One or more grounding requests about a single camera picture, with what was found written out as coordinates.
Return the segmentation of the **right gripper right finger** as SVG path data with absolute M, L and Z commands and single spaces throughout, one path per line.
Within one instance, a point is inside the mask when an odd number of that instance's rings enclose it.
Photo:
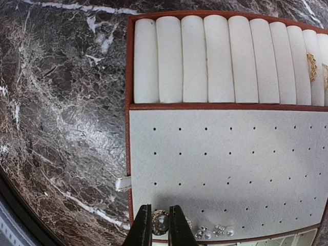
M 168 243 L 170 246 L 198 246 L 179 205 L 170 207 Z

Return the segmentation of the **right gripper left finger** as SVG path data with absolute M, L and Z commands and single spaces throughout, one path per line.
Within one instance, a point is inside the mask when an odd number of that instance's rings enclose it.
M 152 245 L 152 210 L 150 204 L 142 205 L 122 246 Z

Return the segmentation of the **red jewelry tray cream insert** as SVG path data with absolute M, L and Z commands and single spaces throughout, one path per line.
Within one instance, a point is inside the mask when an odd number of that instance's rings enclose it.
M 152 245 L 170 207 L 213 233 L 198 245 L 313 245 L 327 216 L 327 31 L 228 11 L 128 18 L 127 175 L 132 226 Z

